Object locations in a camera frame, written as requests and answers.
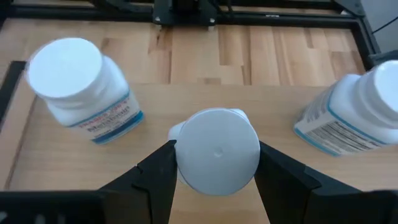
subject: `blue label stripe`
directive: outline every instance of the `blue label stripe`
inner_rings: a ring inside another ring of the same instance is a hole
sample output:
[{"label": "blue label stripe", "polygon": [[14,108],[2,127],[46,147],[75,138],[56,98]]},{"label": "blue label stripe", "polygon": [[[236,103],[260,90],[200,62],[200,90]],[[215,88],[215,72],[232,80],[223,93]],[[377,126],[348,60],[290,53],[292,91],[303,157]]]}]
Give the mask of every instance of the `blue label stripe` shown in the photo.
[{"label": "blue label stripe", "polygon": [[294,129],[294,132],[300,136],[302,139],[304,139],[304,141],[310,143],[311,145],[315,146],[316,148],[320,149],[321,151],[327,153],[327,154],[331,154],[332,156],[338,157],[341,156],[340,154],[338,154],[335,151],[332,151],[330,149],[327,149],[326,147],[320,145],[319,143],[317,143],[316,141],[310,139],[306,134],[302,133],[300,130],[298,130],[297,128]]},{"label": "blue label stripe", "polygon": [[327,103],[327,105],[326,105],[326,108],[327,108],[327,110],[329,111],[329,113],[330,113],[332,116],[334,116],[336,119],[338,119],[339,121],[341,121],[343,124],[347,125],[349,128],[351,128],[351,129],[355,130],[356,132],[358,132],[359,134],[362,134],[363,136],[365,136],[365,137],[367,137],[367,138],[369,138],[369,139],[372,139],[373,141],[378,142],[379,144],[389,145],[389,144],[387,144],[387,143],[385,143],[385,142],[382,142],[382,141],[376,139],[375,137],[372,137],[372,136],[370,136],[370,135],[364,133],[363,131],[359,130],[358,128],[355,128],[354,126],[352,126],[351,124],[349,124],[349,122],[345,121],[343,118],[340,118],[335,112],[333,112],[333,111],[331,110],[331,108],[330,108],[330,99],[331,99],[331,96],[332,96],[334,90],[335,90],[335,89],[332,89],[332,91],[331,91],[331,93],[330,93],[330,95],[329,95],[328,103]]},{"label": "blue label stripe", "polygon": [[93,116],[90,116],[89,118],[86,118],[86,119],[84,119],[84,120],[82,120],[82,121],[79,121],[79,122],[77,122],[77,123],[75,123],[75,124],[69,125],[69,126],[67,126],[67,128],[72,128],[72,127],[74,127],[74,126],[78,126],[79,124],[82,124],[82,123],[84,123],[84,122],[86,122],[86,121],[89,121],[89,120],[91,120],[91,119],[97,117],[98,115],[104,113],[105,111],[107,111],[107,110],[111,109],[112,107],[116,106],[118,103],[120,103],[120,102],[122,102],[123,100],[127,99],[127,98],[129,97],[129,95],[130,95],[130,91],[129,91],[126,95],[122,96],[122,98],[121,98],[120,100],[118,100],[117,102],[113,103],[111,106],[109,106],[109,107],[107,107],[107,108],[101,110],[100,112],[94,114]]},{"label": "blue label stripe", "polygon": [[144,113],[142,111],[140,111],[140,112],[138,112],[137,115],[135,115],[135,117],[131,118],[129,121],[124,123],[122,126],[116,128],[115,130],[111,131],[108,134],[104,134],[103,136],[100,136],[96,139],[92,139],[92,141],[97,144],[104,144],[109,141],[112,141],[113,139],[130,131],[133,127],[137,126],[137,124],[139,124],[143,119],[144,119]]}]

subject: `wooden surface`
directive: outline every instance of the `wooden surface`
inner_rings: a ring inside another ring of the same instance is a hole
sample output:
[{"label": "wooden surface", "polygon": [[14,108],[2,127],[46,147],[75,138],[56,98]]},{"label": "wooden surface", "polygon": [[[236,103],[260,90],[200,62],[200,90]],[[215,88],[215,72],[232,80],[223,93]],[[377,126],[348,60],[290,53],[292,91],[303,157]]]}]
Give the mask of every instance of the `wooden surface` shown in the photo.
[{"label": "wooden surface", "polygon": [[[21,81],[12,103],[24,112],[10,109],[12,119],[1,133],[16,140],[2,139],[0,155],[9,142],[14,153],[21,149],[7,189],[97,189],[161,146],[173,125],[214,106],[243,109],[261,141],[347,184],[398,189],[396,148],[334,158],[292,131],[299,111],[324,89],[311,86],[364,72],[348,30],[217,26],[214,32],[159,32],[130,22],[13,19],[0,33],[0,80],[10,60],[27,60],[46,42],[72,36],[93,41],[115,59],[146,119],[122,138],[97,146],[61,127],[42,100],[31,111],[34,94]],[[254,182],[230,197],[207,197],[177,184],[170,223],[245,222],[267,223]]]}]

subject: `bottle label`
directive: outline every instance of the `bottle label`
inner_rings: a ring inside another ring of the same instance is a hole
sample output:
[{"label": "bottle label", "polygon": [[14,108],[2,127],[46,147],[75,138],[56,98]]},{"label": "bottle label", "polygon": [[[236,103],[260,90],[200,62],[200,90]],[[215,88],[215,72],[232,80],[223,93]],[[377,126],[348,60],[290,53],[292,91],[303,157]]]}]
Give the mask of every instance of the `bottle label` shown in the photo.
[{"label": "bottle label", "polygon": [[321,93],[303,110],[294,126],[295,133],[333,156],[389,145],[349,124],[330,109],[334,87]]},{"label": "bottle label", "polygon": [[138,102],[130,92],[103,111],[69,126],[88,136],[97,144],[104,144],[125,134],[144,119]]}]

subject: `white bottle cap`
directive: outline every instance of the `white bottle cap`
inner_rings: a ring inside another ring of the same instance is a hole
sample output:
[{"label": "white bottle cap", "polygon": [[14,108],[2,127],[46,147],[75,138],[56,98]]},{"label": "white bottle cap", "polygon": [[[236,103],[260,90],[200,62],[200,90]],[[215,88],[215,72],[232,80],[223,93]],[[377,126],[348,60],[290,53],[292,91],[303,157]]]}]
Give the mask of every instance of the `white bottle cap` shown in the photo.
[{"label": "white bottle cap", "polygon": [[398,60],[377,66],[363,79],[360,99],[374,118],[389,128],[398,128]]},{"label": "white bottle cap", "polygon": [[79,100],[98,89],[102,64],[102,53],[90,41],[58,39],[33,54],[27,80],[45,100]]},{"label": "white bottle cap", "polygon": [[260,158],[254,128],[243,115],[225,108],[204,110],[188,119],[175,150],[187,184],[208,195],[229,195],[243,188]]}]

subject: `plastic bottle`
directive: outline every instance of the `plastic bottle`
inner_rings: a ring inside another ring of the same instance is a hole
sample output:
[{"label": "plastic bottle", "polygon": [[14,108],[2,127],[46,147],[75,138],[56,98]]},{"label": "plastic bottle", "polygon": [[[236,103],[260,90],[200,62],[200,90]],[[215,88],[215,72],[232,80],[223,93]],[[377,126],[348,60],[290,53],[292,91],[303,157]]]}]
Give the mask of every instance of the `plastic bottle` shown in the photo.
[{"label": "plastic bottle", "polygon": [[144,118],[120,68],[85,39],[59,39],[36,51],[27,81],[59,123],[97,144]]},{"label": "plastic bottle", "polygon": [[169,131],[175,139],[178,178],[207,195],[230,195],[253,178],[260,144],[246,114],[239,109],[199,111]]},{"label": "plastic bottle", "polygon": [[302,112],[294,131],[333,156],[398,143],[398,61],[346,75]]}]

